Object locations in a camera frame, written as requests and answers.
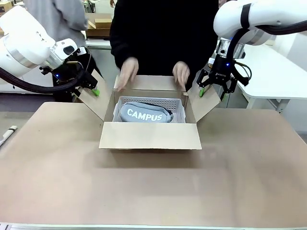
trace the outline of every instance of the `person in black sweater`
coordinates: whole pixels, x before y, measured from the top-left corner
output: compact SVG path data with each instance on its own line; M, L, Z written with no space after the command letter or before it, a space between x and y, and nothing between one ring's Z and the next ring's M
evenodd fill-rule
M189 90L216 44L219 0L118 0L110 31L120 89L139 75L175 76Z

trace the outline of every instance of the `gray basket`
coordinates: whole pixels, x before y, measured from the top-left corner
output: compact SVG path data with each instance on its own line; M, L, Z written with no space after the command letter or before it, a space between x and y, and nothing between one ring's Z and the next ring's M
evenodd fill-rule
M185 123L186 122L186 113L182 105L181 99L172 99L172 98L153 98L153 97L125 97L121 96L118 100L118 103L115 106L113 112L113 122L122 122L120 119L119 112L122 106L127 102L142 102L150 103L158 106L162 106L167 110L172 111L174 114L174 119L171 123Z

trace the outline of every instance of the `front box flap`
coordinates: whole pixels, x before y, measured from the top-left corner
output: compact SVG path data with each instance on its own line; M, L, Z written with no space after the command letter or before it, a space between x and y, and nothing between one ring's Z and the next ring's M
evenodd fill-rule
M92 72L92 76L98 81L99 96L96 96L90 89L81 89L79 99L104 121L112 90L96 70Z
M118 89L119 76L116 77L114 89ZM185 91L175 84L174 76L137 75L133 82L129 81L126 90L149 91Z
M196 122L199 122L221 102L213 86L209 86L203 97L200 97L199 86L194 83L188 94Z
M100 149L200 150L196 124L105 122Z

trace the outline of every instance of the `robotic arm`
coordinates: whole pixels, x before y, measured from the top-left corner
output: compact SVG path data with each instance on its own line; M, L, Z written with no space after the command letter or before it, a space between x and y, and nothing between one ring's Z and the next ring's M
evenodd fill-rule
M235 61L245 57L244 46L262 45L271 35L306 31L306 7L304 0L231 0L225 3L214 20L214 30L221 37L216 59L210 71L202 70L197 80L199 86L204 89L211 84L221 85L224 89L221 99L225 93L235 91L238 81L247 86L252 72ZM243 77L235 65L248 68L250 76ZM209 78L202 82L206 75Z
M0 27L5 32L0 39L0 78L6 82L27 91L46 94L74 91L77 86L96 87L97 80L76 61L79 49L75 42L71 39L55 42L24 8L16 6L4 14L0 18ZM42 74L51 72L67 84L42 87L19 79L37 66Z

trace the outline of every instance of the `white marker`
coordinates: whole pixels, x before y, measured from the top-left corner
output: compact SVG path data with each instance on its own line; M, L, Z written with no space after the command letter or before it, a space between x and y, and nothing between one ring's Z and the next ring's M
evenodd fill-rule
M0 147L17 129L18 129L17 126L12 126L11 128L8 129L8 131L6 131L6 133L3 135L3 139L0 139Z

